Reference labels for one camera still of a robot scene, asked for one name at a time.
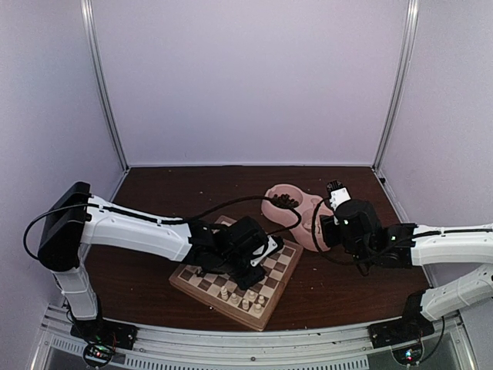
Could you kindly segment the white bishop piece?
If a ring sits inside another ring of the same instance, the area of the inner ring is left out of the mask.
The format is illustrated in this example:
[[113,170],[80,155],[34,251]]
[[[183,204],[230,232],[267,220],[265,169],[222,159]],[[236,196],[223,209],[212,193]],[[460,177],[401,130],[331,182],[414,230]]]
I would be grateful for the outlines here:
[[230,297],[230,302],[232,304],[238,304],[238,301],[239,301],[238,295],[236,293],[232,293]]

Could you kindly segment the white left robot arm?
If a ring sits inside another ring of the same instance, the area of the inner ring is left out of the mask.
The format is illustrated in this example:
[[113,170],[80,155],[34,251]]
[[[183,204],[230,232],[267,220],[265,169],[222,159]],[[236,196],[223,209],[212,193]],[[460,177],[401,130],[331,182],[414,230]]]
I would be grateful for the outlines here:
[[105,341],[111,327],[101,318],[84,267],[84,247],[109,245],[155,254],[206,273],[228,274],[246,289],[263,279],[260,262],[282,246],[251,217],[230,226],[198,217],[159,217],[107,202],[91,194],[84,182],[74,183],[43,218],[37,257],[54,274],[74,319],[94,342]]

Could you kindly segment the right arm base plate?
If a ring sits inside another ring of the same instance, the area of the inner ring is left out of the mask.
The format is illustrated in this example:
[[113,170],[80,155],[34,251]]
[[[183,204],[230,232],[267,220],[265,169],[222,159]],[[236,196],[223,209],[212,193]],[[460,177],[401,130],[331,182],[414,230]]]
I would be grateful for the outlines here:
[[434,334],[434,325],[427,320],[403,319],[372,324],[368,333],[373,348],[399,345],[408,341],[418,341],[423,336]]

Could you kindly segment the right aluminium frame post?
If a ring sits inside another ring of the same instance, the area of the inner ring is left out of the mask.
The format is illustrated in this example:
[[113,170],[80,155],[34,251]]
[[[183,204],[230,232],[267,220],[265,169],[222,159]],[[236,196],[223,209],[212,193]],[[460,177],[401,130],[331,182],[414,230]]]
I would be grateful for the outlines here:
[[396,123],[401,98],[404,93],[405,81],[414,51],[414,44],[418,30],[419,8],[420,2],[418,0],[409,0],[407,2],[407,13],[404,23],[404,32],[394,80],[394,87],[392,89],[381,139],[378,144],[377,153],[372,166],[375,173],[381,172],[384,157],[387,152],[388,145],[390,144],[394,124]]

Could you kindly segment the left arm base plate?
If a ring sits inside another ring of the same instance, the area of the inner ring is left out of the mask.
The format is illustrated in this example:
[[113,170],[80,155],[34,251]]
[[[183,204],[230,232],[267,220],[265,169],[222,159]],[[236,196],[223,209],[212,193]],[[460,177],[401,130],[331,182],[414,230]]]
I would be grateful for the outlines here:
[[137,327],[116,321],[76,321],[70,330],[74,337],[109,347],[132,350]]

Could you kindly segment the aluminium frame post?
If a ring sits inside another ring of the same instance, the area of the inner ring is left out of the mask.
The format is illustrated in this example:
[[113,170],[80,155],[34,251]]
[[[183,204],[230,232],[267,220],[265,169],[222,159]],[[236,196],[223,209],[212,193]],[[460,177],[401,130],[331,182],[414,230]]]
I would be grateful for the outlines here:
[[93,13],[93,4],[90,0],[80,1],[82,11],[82,21],[84,29],[86,31],[86,38],[89,44],[89,52],[92,60],[92,67],[96,78],[97,93],[99,96],[100,105],[102,107],[102,113],[105,120],[107,130],[109,131],[109,138],[112,143],[113,149],[116,152],[119,166],[123,173],[129,171],[129,164],[124,154],[122,142],[120,139],[119,131],[116,126],[114,113],[109,98],[109,91],[106,84],[106,79],[103,72],[102,60],[99,51],[99,43],[96,31],[96,22]]
[[375,173],[381,172],[384,157],[387,152],[388,145],[390,144],[394,124],[396,123],[401,98],[404,93],[405,81],[414,51],[414,44],[418,30],[419,8],[420,2],[418,0],[409,0],[407,2],[407,13],[404,23],[404,32],[394,80],[394,87],[392,89],[381,139],[378,144],[377,153],[372,166]]

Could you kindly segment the front aluminium rail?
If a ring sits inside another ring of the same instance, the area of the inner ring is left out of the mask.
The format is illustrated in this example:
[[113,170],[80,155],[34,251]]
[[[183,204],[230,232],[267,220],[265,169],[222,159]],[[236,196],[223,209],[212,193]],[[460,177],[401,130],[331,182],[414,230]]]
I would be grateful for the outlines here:
[[[447,318],[434,354],[409,368],[394,358],[404,344],[375,348],[367,326],[226,332],[136,324],[133,348],[116,349],[102,369],[478,369],[458,314]],[[86,342],[70,328],[65,309],[49,307],[27,369],[91,369],[82,359]]]

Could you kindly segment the wooden chess board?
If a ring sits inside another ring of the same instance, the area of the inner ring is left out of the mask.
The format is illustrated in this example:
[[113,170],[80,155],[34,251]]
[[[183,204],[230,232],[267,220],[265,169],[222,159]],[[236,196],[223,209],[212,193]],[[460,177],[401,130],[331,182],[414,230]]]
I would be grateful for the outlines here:
[[[240,290],[227,274],[203,274],[198,267],[184,264],[179,265],[171,274],[169,282],[173,287],[220,314],[255,331],[263,331],[277,307],[303,251],[304,249],[299,244],[286,240],[282,250],[265,257],[260,262],[266,271],[265,277],[246,291]],[[229,292],[227,301],[221,299],[220,288],[222,286],[226,286]],[[248,299],[248,291],[254,291],[257,294],[255,301]],[[232,293],[238,295],[238,304],[230,302]],[[265,297],[265,303],[262,304],[262,311],[256,313],[253,306],[259,304],[258,297],[260,295]],[[243,299],[250,302],[249,311],[242,309]]]

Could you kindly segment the pink double bowl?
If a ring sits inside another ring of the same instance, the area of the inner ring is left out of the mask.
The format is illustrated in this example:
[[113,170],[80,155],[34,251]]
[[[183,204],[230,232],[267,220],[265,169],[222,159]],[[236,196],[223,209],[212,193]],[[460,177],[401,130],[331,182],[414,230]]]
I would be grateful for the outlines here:
[[[283,195],[287,195],[289,200],[293,200],[294,204],[297,204],[294,209],[301,215],[300,224],[290,229],[294,239],[305,249],[316,252],[317,249],[311,236],[311,224],[315,207],[322,200],[322,197],[304,193],[300,188],[287,183],[276,184],[265,193],[266,197],[276,199],[281,198]],[[283,227],[289,227],[298,220],[292,211],[275,207],[267,200],[262,201],[261,212],[268,220]]]

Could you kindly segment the dark chess pieces pile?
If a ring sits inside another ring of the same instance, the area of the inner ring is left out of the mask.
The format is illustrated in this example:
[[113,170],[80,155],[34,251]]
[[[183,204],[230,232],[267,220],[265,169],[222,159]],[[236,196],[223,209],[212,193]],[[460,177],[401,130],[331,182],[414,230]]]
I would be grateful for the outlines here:
[[275,194],[272,198],[272,204],[279,208],[296,208],[299,206],[299,202],[292,198],[288,193],[281,195]]

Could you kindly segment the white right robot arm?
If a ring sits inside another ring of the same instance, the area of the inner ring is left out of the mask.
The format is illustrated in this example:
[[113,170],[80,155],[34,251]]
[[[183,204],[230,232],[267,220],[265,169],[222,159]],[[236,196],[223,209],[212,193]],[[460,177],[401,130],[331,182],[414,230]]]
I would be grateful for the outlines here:
[[328,246],[343,245],[351,256],[345,265],[355,265],[362,275],[372,266],[386,268],[423,267],[440,263],[477,263],[470,273],[437,288],[410,295],[401,318],[395,323],[395,334],[411,340],[424,328],[446,314],[472,306],[492,296],[492,226],[429,227],[395,224],[382,227],[373,205],[349,199],[333,201],[331,216],[318,214],[312,223],[319,224]]

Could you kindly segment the left aluminium frame post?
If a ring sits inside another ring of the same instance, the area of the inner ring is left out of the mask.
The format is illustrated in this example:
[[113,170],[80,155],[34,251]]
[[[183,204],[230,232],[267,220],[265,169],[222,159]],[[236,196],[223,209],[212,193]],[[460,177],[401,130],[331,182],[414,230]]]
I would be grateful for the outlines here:
[[100,105],[102,107],[102,113],[105,120],[107,130],[109,131],[109,138],[112,143],[113,149],[116,152],[119,166],[123,173],[129,171],[129,164],[124,154],[122,142],[120,139],[119,131],[116,126],[114,113],[109,98],[109,91],[106,84],[106,79],[103,72],[102,60],[99,51],[99,43],[96,31],[96,22],[93,13],[93,4],[90,0],[80,1],[82,11],[82,21],[84,29],[86,31],[86,38],[89,44],[89,52],[92,60],[92,67],[96,78],[97,93],[99,96]]

